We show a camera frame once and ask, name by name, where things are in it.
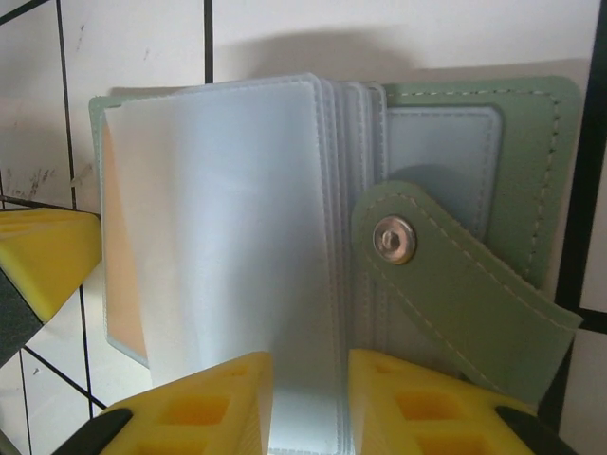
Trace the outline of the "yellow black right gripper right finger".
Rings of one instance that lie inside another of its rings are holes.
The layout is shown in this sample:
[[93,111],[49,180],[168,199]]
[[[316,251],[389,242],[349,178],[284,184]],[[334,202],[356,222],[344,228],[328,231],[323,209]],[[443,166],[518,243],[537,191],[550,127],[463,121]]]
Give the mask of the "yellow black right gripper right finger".
[[566,454],[522,402],[380,352],[348,358],[358,454]]

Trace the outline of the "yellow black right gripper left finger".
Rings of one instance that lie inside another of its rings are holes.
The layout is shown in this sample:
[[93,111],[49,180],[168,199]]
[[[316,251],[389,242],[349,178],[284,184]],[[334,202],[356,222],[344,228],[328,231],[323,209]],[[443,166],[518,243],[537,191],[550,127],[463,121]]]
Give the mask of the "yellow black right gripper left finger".
[[133,416],[102,452],[267,454],[272,400],[272,355],[242,355],[110,406]]

